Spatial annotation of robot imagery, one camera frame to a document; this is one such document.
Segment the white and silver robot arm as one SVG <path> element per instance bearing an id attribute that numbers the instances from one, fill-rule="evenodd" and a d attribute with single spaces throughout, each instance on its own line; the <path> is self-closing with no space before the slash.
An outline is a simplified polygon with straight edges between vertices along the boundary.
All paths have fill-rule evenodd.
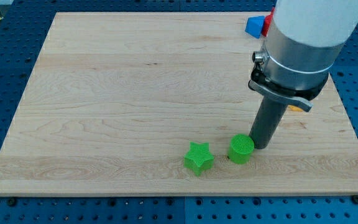
<path id="1" fill-rule="evenodd" d="M 358 0 L 279 0 L 260 50 L 252 54 L 249 88 L 261 107 L 309 111 L 358 24 Z"/>

